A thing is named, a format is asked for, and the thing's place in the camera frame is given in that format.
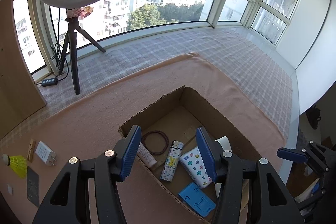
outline plaid tablecloth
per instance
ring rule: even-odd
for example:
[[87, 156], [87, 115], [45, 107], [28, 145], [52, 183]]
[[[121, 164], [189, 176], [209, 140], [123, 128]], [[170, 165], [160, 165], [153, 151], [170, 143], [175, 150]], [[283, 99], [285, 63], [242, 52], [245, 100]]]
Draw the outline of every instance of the plaid tablecloth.
[[0, 140], [0, 149], [36, 124], [89, 93], [140, 69], [183, 53], [197, 52], [214, 64], [259, 107], [287, 139], [292, 108], [292, 80], [255, 44], [228, 28], [196, 28], [134, 42], [78, 66], [81, 93], [73, 89], [71, 72], [56, 86], [40, 87], [47, 101]]

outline black card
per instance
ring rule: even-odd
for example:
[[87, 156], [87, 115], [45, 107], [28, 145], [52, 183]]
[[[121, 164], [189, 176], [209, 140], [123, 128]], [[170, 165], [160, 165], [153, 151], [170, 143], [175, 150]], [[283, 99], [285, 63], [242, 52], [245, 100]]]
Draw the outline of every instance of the black card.
[[27, 198], [37, 208], [40, 206], [39, 199], [39, 176], [29, 166], [27, 167]]

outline wooden clothespin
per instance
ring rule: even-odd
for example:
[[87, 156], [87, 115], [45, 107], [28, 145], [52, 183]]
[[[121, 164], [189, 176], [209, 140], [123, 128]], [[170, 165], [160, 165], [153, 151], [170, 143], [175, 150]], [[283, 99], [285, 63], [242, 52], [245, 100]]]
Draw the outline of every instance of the wooden clothespin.
[[33, 161], [34, 149], [35, 149], [36, 141], [34, 139], [30, 139], [29, 149], [27, 154], [27, 161], [30, 163]]

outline green foliage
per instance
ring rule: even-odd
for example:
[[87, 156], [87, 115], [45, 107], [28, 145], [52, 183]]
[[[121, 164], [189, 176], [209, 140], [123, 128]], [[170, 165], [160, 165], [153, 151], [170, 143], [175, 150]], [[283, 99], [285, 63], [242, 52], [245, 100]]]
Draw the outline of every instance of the green foliage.
[[130, 14], [128, 21], [129, 30], [139, 29], [148, 26], [165, 24], [167, 21], [161, 19], [160, 12], [154, 4], [144, 4]]
[[165, 23], [198, 21], [203, 6], [202, 2], [191, 6], [177, 6], [173, 3], [168, 3], [165, 6], [157, 7], [154, 4], [144, 4], [130, 14], [128, 30]]

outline cardboard box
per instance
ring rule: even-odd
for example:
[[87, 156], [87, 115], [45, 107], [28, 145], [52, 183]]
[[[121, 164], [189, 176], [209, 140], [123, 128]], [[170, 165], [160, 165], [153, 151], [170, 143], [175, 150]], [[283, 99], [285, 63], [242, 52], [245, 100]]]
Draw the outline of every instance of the cardboard box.
[[[226, 117], [190, 87], [181, 87], [162, 96], [158, 101], [126, 121], [120, 127], [120, 133], [126, 137], [133, 125], [139, 125], [143, 135], [152, 130], [165, 132], [169, 138], [169, 146], [174, 140], [181, 141], [184, 143], [182, 154], [197, 146], [195, 138], [196, 129], [199, 126], [204, 126], [210, 137], [214, 140], [227, 136], [232, 152], [240, 158], [258, 160], [261, 157], [251, 142]], [[146, 139], [146, 145], [152, 151], [160, 151], [164, 147], [165, 142], [158, 134], [152, 134]], [[152, 174], [153, 179], [158, 184], [175, 197], [176, 202], [195, 214], [194, 211], [186, 204], [183, 204], [178, 198], [178, 193], [189, 185], [189, 183], [193, 182], [182, 164], [178, 164], [172, 182], [159, 179], [168, 151], [169, 149], [162, 155], [153, 156], [157, 160], [157, 164], [150, 170], [141, 162], [143, 168]], [[217, 202], [214, 183], [211, 183], [208, 187], [202, 189], [202, 191], [214, 203]], [[244, 183], [241, 209], [246, 206], [247, 202], [248, 187]], [[205, 220], [211, 221], [213, 214], [214, 210], [205, 217]]]

